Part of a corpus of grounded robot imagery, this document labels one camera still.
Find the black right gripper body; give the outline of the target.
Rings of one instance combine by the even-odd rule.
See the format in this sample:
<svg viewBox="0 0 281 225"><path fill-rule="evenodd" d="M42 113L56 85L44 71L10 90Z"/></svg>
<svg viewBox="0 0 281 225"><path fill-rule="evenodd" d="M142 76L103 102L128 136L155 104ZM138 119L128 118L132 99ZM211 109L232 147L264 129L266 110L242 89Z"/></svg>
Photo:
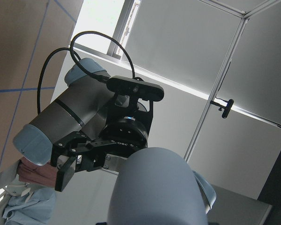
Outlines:
<svg viewBox="0 0 281 225"><path fill-rule="evenodd" d="M77 160L81 155L81 162L76 163L74 171L90 172L103 168L108 154L128 158L147 147L147 142L148 128L145 122L134 117L124 117L108 122L95 139L82 131L67 134L53 144L50 164L61 169L63 163L58 163L60 156Z"/></svg>

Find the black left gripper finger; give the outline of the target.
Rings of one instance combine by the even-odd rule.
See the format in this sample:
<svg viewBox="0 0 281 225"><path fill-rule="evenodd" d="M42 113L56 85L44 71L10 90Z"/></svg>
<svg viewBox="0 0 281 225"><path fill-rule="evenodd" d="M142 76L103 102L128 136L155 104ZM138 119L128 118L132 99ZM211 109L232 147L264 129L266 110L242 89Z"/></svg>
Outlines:
<svg viewBox="0 0 281 225"><path fill-rule="evenodd" d="M55 190L62 192L75 173L76 157L60 156L57 161Z"/></svg>

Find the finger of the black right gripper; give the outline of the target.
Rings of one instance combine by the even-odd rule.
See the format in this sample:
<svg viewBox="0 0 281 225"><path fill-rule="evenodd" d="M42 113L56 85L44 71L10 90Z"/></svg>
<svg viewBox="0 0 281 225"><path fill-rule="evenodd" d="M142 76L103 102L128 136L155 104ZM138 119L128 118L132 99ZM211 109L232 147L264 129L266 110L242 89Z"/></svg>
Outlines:
<svg viewBox="0 0 281 225"><path fill-rule="evenodd" d="M111 171L112 173L118 173L127 158L120 156L106 156L104 162L104 169L107 171Z"/></svg>

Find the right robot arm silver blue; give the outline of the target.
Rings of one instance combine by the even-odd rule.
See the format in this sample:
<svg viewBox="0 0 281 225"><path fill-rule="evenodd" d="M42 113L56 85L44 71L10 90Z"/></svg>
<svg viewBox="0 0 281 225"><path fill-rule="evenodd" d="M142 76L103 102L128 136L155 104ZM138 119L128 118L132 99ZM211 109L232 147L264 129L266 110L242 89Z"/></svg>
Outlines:
<svg viewBox="0 0 281 225"><path fill-rule="evenodd" d="M128 158L147 147L153 119L141 104L141 78L109 76L93 59L73 66L68 88L14 137L15 148L30 162L57 169L53 187L63 191L73 175L106 167L107 158Z"/></svg>

